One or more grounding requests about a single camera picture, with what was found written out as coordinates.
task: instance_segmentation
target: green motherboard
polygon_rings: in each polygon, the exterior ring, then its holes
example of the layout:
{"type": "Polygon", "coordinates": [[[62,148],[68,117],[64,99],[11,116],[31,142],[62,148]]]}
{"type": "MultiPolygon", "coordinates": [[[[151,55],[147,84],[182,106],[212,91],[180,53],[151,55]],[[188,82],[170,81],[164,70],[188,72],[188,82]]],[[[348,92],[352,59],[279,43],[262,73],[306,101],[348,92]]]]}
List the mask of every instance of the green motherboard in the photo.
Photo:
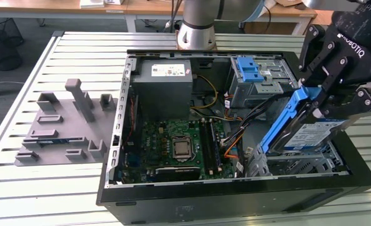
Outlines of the green motherboard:
{"type": "MultiPolygon", "coordinates": [[[[170,167],[200,168],[199,180],[234,177],[230,161],[226,163],[220,161],[219,149],[218,153],[210,151],[211,154],[216,154],[211,159],[215,159],[219,170],[212,173],[212,170],[207,171],[204,168],[207,150],[202,145],[200,123],[202,121],[144,122],[140,138],[140,164],[139,167],[131,167],[127,171],[127,174],[131,174],[132,183],[154,182],[154,170],[170,167]]],[[[211,125],[212,135],[219,142],[224,137],[223,122],[216,120],[211,122],[211,125]]]]}

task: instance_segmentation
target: black wire mesh trash can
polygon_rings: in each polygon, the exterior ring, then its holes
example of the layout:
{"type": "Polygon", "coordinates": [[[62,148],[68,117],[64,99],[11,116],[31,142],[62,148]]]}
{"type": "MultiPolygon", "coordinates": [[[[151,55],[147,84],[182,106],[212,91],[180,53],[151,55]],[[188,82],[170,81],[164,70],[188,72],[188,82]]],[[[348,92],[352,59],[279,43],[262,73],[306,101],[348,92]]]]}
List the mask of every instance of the black wire mesh trash can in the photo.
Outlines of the black wire mesh trash can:
{"type": "Polygon", "coordinates": [[[18,26],[12,18],[0,17],[0,31],[3,31],[8,36],[8,39],[6,40],[6,45],[16,47],[20,44],[23,44],[22,33],[18,29],[18,26]]]}
{"type": "Polygon", "coordinates": [[[6,45],[7,34],[0,31],[0,71],[10,71],[22,65],[22,57],[15,49],[6,45]]]}

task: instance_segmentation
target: metal table slat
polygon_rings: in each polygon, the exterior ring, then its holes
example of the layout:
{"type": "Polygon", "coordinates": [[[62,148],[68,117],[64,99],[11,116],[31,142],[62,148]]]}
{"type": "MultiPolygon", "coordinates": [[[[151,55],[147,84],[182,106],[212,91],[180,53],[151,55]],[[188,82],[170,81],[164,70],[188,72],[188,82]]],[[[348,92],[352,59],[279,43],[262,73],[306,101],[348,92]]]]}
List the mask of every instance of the metal table slat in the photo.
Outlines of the metal table slat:
{"type": "MultiPolygon", "coordinates": [[[[303,37],[284,35],[218,34],[216,39],[219,50],[294,51],[298,54],[303,42],[303,37]]],[[[175,49],[174,41],[174,35],[162,33],[66,32],[62,40],[56,38],[50,43],[46,59],[34,70],[0,127],[0,225],[118,225],[110,212],[95,205],[100,163],[15,167],[14,157],[39,109],[35,101],[42,91],[55,91],[62,99],[72,98],[64,91],[64,81],[80,78],[91,98],[102,93],[118,97],[127,49],[175,49]]],[[[347,133],[371,168],[371,117],[359,120],[347,133]]],[[[335,200],[310,213],[171,225],[312,226],[340,225],[348,220],[371,225],[371,190],[335,200]]]]}

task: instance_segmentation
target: ram slot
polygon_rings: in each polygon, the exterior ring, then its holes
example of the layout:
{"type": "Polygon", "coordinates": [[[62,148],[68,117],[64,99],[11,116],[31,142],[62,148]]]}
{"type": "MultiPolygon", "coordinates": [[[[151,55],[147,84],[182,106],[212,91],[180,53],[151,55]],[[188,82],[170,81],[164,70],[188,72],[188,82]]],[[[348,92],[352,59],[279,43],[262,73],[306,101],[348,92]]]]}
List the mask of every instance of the ram slot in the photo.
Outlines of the ram slot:
{"type": "Polygon", "coordinates": [[[220,153],[219,153],[219,144],[218,144],[218,138],[216,138],[216,131],[215,128],[212,126],[212,120],[210,121],[211,124],[211,135],[212,135],[212,152],[214,152],[214,156],[215,156],[215,163],[216,163],[216,169],[220,172],[222,171],[222,162],[220,162],[220,153]]]}
{"type": "Polygon", "coordinates": [[[211,123],[202,120],[199,123],[199,133],[202,141],[202,153],[203,153],[203,163],[204,172],[212,175],[218,171],[216,157],[214,153],[214,135],[211,130],[211,123]]]}

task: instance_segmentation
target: motherboard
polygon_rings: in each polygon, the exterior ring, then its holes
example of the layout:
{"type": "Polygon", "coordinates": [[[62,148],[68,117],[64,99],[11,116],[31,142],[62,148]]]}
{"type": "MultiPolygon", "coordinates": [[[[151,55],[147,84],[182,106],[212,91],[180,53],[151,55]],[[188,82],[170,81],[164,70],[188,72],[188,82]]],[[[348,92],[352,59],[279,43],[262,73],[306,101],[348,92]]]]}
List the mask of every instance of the motherboard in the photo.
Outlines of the motherboard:
{"type": "Polygon", "coordinates": [[[220,120],[147,121],[140,153],[127,154],[130,183],[207,180],[234,177],[231,161],[223,161],[220,120]]]}

